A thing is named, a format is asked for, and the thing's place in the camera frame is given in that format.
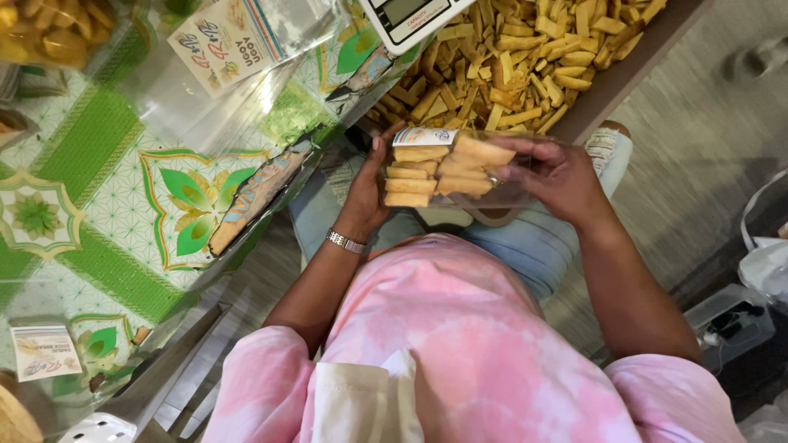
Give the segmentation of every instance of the wristwatch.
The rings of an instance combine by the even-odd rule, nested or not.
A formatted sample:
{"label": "wristwatch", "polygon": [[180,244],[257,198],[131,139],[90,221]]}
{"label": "wristwatch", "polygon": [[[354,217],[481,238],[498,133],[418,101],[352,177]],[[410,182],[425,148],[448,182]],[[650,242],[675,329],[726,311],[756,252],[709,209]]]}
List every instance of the wristwatch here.
{"label": "wristwatch", "polygon": [[342,248],[345,248],[350,252],[355,252],[356,254],[363,254],[364,249],[366,248],[365,244],[356,243],[345,236],[341,236],[331,228],[329,228],[329,233],[325,235],[325,238],[332,243],[340,245]]}

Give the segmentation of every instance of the printed label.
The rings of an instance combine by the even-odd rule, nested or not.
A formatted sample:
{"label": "printed label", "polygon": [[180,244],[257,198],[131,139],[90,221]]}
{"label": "printed label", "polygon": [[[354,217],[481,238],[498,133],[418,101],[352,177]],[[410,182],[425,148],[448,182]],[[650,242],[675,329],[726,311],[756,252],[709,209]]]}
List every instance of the printed label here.
{"label": "printed label", "polygon": [[80,358],[65,326],[11,328],[20,382],[82,372]]}
{"label": "printed label", "polygon": [[254,0],[219,0],[167,41],[212,97],[285,56]]}
{"label": "printed label", "polygon": [[452,144],[458,129],[405,128],[394,136],[394,146]]}

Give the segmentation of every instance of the hand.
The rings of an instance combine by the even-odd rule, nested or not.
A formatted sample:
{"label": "hand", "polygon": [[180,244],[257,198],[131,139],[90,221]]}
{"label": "hand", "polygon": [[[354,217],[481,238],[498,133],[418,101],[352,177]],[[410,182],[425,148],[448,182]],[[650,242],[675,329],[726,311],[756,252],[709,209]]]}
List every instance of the hand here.
{"label": "hand", "polygon": [[388,217],[389,209],[383,204],[381,165],[386,159],[388,144],[404,126],[405,122],[401,121],[372,140],[372,149],[353,179],[348,199],[334,223],[333,229],[340,235],[366,243],[370,233]]}
{"label": "hand", "polygon": [[548,137],[532,140],[506,137],[490,143],[531,154],[531,169],[501,166],[496,172],[502,180],[521,181],[524,189],[553,215],[571,223],[578,231],[616,219],[591,157],[582,147]]}

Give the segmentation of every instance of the floor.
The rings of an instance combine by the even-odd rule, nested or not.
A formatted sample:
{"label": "floor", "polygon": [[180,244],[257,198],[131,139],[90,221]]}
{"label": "floor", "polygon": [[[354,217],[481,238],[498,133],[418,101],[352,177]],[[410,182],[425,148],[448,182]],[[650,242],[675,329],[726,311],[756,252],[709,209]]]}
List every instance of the floor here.
{"label": "floor", "polygon": [[[668,289],[738,235],[749,197],[788,166],[788,69],[748,87],[721,74],[728,54],[784,35],[787,24],[785,0],[717,0],[610,116],[630,129],[635,144],[613,205]],[[156,415],[165,429],[185,408],[195,413],[184,436],[207,417],[223,357],[259,327],[299,263],[289,218],[279,213],[238,272],[210,290],[208,297],[235,304]],[[581,353],[602,348],[577,263],[545,314]],[[198,407],[203,397],[208,401]]]}

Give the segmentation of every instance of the green patterned tablecloth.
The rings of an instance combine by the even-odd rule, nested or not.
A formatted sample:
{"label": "green patterned tablecloth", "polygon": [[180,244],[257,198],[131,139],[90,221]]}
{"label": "green patterned tablecloth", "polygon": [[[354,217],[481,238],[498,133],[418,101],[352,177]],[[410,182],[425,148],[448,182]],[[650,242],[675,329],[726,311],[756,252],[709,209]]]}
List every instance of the green patterned tablecloth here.
{"label": "green patterned tablecloth", "polygon": [[[52,72],[24,74],[24,97],[13,108],[39,130],[0,151],[0,367],[16,369],[9,322],[52,315],[68,323],[87,367],[81,379],[55,378],[54,393],[84,390],[99,373],[105,378],[99,392],[128,380],[198,301],[205,287],[198,269],[213,261],[206,242],[228,195],[302,134],[324,147],[412,61],[414,52],[398,60],[372,93],[327,103],[379,44],[360,6],[349,9],[351,26],[305,54],[273,110],[222,158],[159,139],[116,91],[151,42],[183,20],[164,2],[127,13],[132,19],[121,22],[83,72],[65,73],[64,95],[48,95],[63,87],[42,87]],[[141,346],[133,342],[140,328],[153,331]]]}

